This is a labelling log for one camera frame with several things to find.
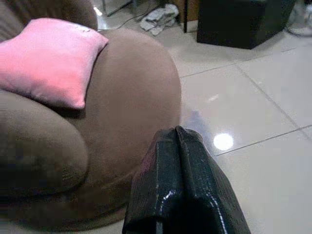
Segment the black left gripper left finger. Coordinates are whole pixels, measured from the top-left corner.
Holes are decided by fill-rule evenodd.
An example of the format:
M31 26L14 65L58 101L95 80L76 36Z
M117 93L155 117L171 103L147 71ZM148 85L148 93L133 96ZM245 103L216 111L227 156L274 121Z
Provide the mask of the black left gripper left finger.
M124 234L188 234L178 132L158 131L132 179L122 228Z

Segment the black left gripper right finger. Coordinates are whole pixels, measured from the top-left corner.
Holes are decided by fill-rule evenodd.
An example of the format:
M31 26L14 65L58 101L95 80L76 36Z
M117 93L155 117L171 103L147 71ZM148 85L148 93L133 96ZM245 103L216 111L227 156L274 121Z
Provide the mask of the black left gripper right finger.
M197 132L175 128L185 193L188 234L249 234L234 190Z

